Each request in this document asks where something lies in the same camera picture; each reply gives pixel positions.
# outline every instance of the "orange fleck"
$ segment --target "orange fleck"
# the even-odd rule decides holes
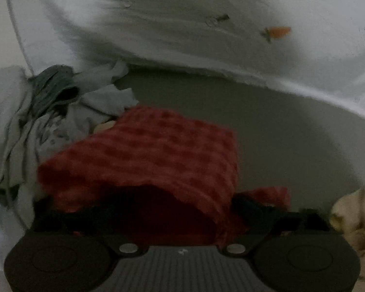
[[[269,27],[266,29],[268,37],[282,38],[287,35],[292,29],[289,26]]]

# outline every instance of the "red textured blanket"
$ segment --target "red textured blanket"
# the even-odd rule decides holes
[[[38,179],[66,212],[121,192],[117,226],[146,244],[222,245],[245,229],[230,212],[237,168],[232,131],[139,105],[41,164]]]

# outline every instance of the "pile of laundry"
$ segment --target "pile of laundry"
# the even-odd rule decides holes
[[[339,199],[332,208],[330,223],[357,252],[361,273],[353,292],[365,292],[365,189]]]
[[[46,196],[37,181],[39,164],[138,103],[131,89],[112,84],[127,72],[123,62],[77,75],[52,66],[30,79],[20,67],[0,69],[1,271],[32,225],[33,203]]]
[[[131,89],[112,84],[127,71],[122,62],[77,75],[52,66],[30,79],[0,70],[0,270],[31,226],[120,232],[145,245],[222,246],[246,231],[231,208],[234,133],[139,105]],[[282,187],[247,194],[290,204]],[[52,205],[34,221],[45,198]]]

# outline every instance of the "gray floor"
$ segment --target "gray floor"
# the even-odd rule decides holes
[[[292,208],[328,210],[365,185],[365,121],[311,99],[221,78],[158,71],[116,82],[146,105],[174,109],[235,130],[239,190],[287,186]]]

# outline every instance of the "beige cloth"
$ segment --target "beige cloth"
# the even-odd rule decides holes
[[[338,200],[332,208],[330,223],[357,251],[361,273],[353,292],[365,292],[365,189]]]
[[[96,134],[100,131],[105,131],[106,129],[109,129],[115,125],[116,121],[109,121],[103,124],[99,124],[94,128],[93,133]]]

